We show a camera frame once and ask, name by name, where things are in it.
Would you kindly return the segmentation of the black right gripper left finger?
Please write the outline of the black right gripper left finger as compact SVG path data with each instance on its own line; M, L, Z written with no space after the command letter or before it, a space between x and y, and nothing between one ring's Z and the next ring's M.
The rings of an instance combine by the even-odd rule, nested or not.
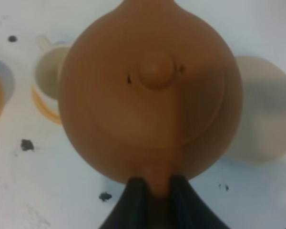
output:
M101 228L150 229L151 205L152 196L146 181L141 177L132 177Z

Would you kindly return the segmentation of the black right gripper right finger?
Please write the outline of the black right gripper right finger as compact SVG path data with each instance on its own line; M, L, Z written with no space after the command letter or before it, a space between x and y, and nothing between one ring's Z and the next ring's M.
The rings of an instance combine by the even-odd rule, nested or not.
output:
M168 202L170 229L226 228L226 224L201 200L184 176L171 176Z

